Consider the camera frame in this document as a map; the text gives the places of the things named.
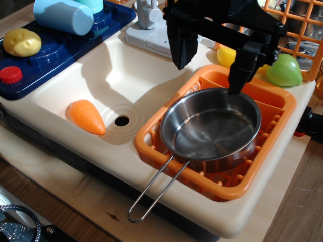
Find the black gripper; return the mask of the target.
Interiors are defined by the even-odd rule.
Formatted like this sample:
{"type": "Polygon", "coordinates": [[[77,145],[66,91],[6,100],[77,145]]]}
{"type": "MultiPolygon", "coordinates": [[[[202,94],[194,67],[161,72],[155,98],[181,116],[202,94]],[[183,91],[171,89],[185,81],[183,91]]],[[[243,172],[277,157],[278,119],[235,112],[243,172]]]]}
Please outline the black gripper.
{"type": "Polygon", "coordinates": [[[168,1],[163,9],[173,63],[181,70],[197,53],[198,35],[236,50],[229,95],[238,95],[258,69],[271,65],[287,27],[257,1],[168,1]]]}

